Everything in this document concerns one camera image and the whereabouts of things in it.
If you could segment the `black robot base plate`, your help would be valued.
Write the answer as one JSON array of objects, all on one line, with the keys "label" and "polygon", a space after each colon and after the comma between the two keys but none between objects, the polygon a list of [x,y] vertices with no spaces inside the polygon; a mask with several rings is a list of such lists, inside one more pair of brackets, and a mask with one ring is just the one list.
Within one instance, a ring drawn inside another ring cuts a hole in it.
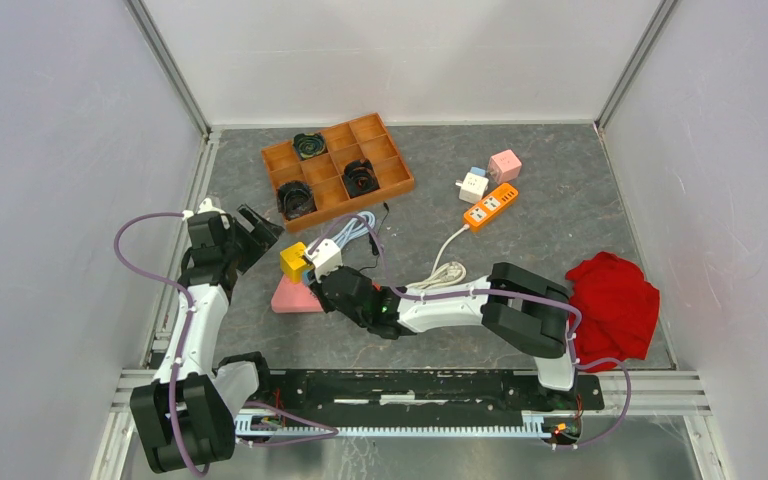
[{"label": "black robot base plate", "polygon": [[524,414],[599,411],[599,379],[577,374],[569,390],[542,385],[534,371],[513,369],[266,370],[247,400],[289,413],[286,427],[514,427]]}]

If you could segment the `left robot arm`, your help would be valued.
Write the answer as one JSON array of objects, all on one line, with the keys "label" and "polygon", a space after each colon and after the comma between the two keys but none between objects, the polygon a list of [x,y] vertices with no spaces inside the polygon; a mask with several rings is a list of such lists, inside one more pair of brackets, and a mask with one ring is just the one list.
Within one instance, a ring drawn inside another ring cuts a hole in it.
[{"label": "left robot arm", "polygon": [[235,416],[246,403],[266,405],[274,394],[262,354],[227,357],[215,347],[238,277],[277,242],[282,227],[242,204],[235,214],[211,199],[179,213],[189,242],[176,280],[178,310],[168,350],[149,384],[129,406],[149,467],[187,469],[202,477],[235,450]]}]

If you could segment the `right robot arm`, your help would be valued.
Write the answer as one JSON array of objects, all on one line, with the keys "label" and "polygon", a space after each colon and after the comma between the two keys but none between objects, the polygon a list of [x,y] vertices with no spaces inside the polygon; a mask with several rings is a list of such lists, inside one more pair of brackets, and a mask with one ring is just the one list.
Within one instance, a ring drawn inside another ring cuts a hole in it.
[{"label": "right robot arm", "polygon": [[533,357],[537,392],[545,405],[562,408],[577,396],[568,346],[570,325],[580,313],[565,287],[535,273],[499,262],[472,282],[426,290],[381,286],[347,266],[305,278],[324,311],[336,311],[383,339],[483,327]]}]

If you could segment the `yellow cube socket adapter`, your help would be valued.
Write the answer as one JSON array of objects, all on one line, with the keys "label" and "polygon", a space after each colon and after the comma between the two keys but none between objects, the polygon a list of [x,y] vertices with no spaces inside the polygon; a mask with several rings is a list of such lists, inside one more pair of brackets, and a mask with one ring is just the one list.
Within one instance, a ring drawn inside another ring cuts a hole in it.
[{"label": "yellow cube socket adapter", "polygon": [[312,267],[306,257],[306,245],[303,242],[297,242],[284,248],[280,252],[279,258],[283,275],[294,284],[301,283],[304,275]]}]

